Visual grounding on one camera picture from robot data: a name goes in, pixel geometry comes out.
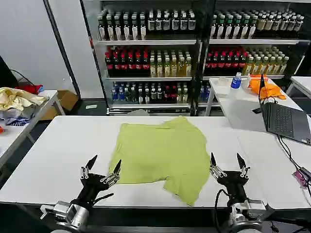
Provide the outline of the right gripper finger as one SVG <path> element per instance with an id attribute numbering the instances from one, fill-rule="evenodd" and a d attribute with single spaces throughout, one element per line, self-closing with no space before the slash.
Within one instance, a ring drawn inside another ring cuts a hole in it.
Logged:
<path id="1" fill-rule="evenodd" d="M 239 167 L 241 169 L 240 177 L 248 179 L 247 173 L 250 167 L 246 166 L 245 160 L 240 156 L 239 153 L 237 153 L 237 159 L 238 159 Z"/>
<path id="2" fill-rule="evenodd" d="M 217 180 L 217 181 L 218 180 L 223 180 L 223 179 L 225 179 L 227 177 L 227 174 L 224 171 L 222 171 L 217 166 L 217 163 L 216 163 L 216 160 L 215 160 L 213 152 L 210 155 L 210 167 L 209 167 L 209 170 L 210 170 L 210 173 L 211 173 L 212 177 L 215 180 Z"/>

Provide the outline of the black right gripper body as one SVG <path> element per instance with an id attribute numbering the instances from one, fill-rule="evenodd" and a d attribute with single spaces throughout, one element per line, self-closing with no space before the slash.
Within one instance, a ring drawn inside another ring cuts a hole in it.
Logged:
<path id="1" fill-rule="evenodd" d="M 241 175 L 239 171 L 225 171 L 226 176 L 218 177 L 216 181 L 225 186 L 230 202 L 245 202 L 247 195 L 244 185 L 248 182 L 248 176 Z"/>

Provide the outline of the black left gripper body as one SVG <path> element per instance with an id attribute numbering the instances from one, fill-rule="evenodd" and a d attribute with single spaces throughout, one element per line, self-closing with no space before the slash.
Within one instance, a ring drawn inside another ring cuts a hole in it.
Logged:
<path id="1" fill-rule="evenodd" d="M 77 199 L 80 202 L 97 203 L 102 198 L 97 198 L 98 194 L 102 191 L 109 189 L 109 185 L 101 182 L 106 176 L 89 173 L 88 178 L 81 179 L 83 188 L 78 195 Z"/>

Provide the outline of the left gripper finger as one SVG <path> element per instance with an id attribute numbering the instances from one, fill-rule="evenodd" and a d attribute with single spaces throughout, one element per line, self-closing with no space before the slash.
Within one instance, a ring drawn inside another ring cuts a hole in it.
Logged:
<path id="1" fill-rule="evenodd" d="M 120 178 L 120 170 L 121 170 L 121 159 L 115 166 L 112 173 L 107 175 L 106 177 L 100 179 L 100 182 L 102 183 L 116 183 Z"/>
<path id="2" fill-rule="evenodd" d="M 94 166 L 98 155 L 95 155 L 92 159 L 90 159 L 85 166 L 81 167 L 81 179 L 88 179 L 89 172 Z"/>

